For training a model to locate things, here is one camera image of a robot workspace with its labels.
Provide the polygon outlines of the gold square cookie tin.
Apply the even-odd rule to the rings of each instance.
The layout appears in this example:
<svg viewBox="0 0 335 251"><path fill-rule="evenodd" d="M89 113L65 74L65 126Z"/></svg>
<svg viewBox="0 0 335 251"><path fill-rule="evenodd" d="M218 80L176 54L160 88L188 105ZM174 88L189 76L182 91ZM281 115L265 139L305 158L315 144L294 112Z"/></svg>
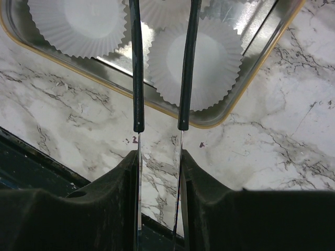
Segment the gold square cookie tin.
<svg viewBox="0 0 335 251"><path fill-rule="evenodd" d="M198 33L222 43L222 61L215 59L204 39L197 38L190 125L209 129L227 118L303 5L303 1L211 1L205 7ZM42 37L27 1L1 1L1 25L20 46L132 97L129 38L124 39L119 51L98 59L67 56ZM169 97L178 96L181 90L184 51L173 49L184 46L186 36L142 25L142 38L145 103L177 118L178 104L169 101Z"/></svg>

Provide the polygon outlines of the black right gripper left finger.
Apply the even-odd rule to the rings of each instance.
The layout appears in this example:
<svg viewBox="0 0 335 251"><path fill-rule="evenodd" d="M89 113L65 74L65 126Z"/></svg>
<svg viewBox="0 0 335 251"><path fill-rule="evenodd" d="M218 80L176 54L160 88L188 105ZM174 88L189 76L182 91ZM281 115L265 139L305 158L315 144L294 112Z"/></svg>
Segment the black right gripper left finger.
<svg viewBox="0 0 335 251"><path fill-rule="evenodd" d="M137 250L138 154L65 198L1 192L1 250Z"/></svg>

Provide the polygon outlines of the black metal base rail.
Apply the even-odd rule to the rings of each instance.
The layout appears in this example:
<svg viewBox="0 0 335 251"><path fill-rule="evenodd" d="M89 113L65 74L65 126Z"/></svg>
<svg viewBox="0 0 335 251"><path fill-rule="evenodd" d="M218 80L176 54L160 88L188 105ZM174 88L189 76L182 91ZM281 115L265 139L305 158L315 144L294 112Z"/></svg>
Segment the black metal base rail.
<svg viewBox="0 0 335 251"><path fill-rule="evenodd" d="M89 180L1 128L1 190L41 188L66 197ZM171 250L172 231L142 215L142 250Z"/></svg>

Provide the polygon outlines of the white paper cupcake liner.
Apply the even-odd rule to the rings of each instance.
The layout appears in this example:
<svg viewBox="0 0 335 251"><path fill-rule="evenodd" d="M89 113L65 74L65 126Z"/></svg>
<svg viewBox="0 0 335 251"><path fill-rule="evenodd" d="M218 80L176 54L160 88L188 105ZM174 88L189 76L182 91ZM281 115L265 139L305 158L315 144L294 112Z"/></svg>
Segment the white paper cupcake liner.
<svg viewBox="0 0 335 251"><path fill-rule="evenodd" d="M156 35L148 54L154 88L164 101L180 104L187 24L166 28ZM193 68L191 110L219 103L236 83L242 64L242 41L237 30L219 19L198 23Z"/></svg>
<svg viewBox="0 0 335 251"><path fill-rule="evenodd" d="M28 6L40 34L69 56L108 55L125 36L122 1L28 1Z"/></svg>
<svg viewBox="0 0 335 251"><path fill-rule="evenodd" d="M141 21L152 28L166 28L189 20L189 0L140 0Z"/></svg>

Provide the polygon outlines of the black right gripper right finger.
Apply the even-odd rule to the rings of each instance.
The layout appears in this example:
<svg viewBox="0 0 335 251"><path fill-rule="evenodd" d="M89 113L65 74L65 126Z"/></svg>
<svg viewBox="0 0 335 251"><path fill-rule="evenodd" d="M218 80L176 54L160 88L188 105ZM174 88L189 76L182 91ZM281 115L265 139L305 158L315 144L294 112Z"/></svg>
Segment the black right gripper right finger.
<svg viewBox="0 0 335 251"><path fill-rule="evenodd" d="M232 190L182 153L186 250L334 250L334 192Z"/></svg>

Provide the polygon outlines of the black cat-paw metal tongs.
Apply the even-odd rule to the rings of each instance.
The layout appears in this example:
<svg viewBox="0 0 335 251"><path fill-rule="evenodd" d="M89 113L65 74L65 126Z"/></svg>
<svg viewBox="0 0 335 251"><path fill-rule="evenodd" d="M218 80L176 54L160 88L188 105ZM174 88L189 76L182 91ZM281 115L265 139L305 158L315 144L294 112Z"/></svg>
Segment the black cat-paw metal tongs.
<svg viewBox="0 0 335 251"><path fill-rule="evenodd" d="M189 112L192 95L193 68L195 58L196 39L198 32L199 12L201 1L191 1L186 44L183 59L182 85L180 93L180 110L178 115L178 129L183 139L184 131L189 128ZM132 82L133 82L133 130L138 134L137 170L136 170L136 231L134 232L133 250L142 250L141 235L141 182L142 182L142 154L141 133L144 131L144 85L143 85L143 46L140 20L139 1L129 1L132 46Z"/></svg>

